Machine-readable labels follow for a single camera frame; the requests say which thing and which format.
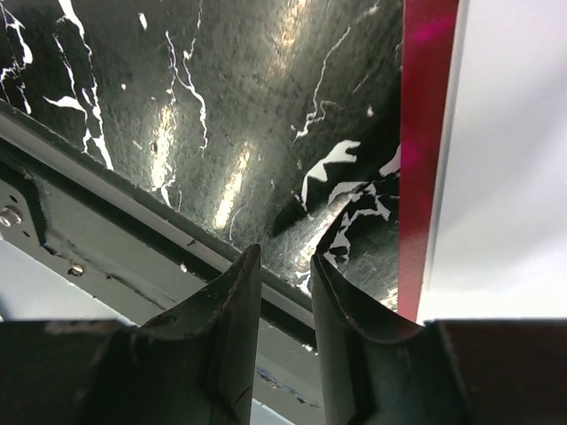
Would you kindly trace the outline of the red plastic clip folder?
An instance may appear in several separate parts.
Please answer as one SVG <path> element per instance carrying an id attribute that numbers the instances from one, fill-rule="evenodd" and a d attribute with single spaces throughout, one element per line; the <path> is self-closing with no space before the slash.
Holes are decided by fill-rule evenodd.
<path id="1" fill-rule="evenodd" d="M 459 3 L 403 3 L 398 313 L 417 318 Z"/>

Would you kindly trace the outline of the white form paper sheet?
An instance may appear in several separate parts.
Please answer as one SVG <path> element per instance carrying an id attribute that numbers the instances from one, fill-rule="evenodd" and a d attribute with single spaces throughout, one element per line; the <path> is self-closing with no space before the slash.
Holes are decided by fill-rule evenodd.
<path id="1" fill-rule="evenodd" d="M 566 314 L 566 4 L 459 6 L 421 322 Z"/>

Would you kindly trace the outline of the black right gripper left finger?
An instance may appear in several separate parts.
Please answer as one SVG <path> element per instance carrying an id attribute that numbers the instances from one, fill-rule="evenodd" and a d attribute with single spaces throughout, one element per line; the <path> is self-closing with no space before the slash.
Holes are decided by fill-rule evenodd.
<path id="1" fill-rule="evenodd" d="M 260 247 L 140 327 L 1 326 L 4 424 L 246 424 L 261 303 Z"/>

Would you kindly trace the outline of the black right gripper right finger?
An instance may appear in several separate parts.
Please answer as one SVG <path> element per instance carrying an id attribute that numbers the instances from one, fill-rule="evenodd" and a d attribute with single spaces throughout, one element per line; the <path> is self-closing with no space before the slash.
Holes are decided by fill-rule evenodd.
<path id="1" fill-rule="evenodd" d="M 329 424 L 563 424 L 563 320 L 418 325 L 311 260 Z"/>

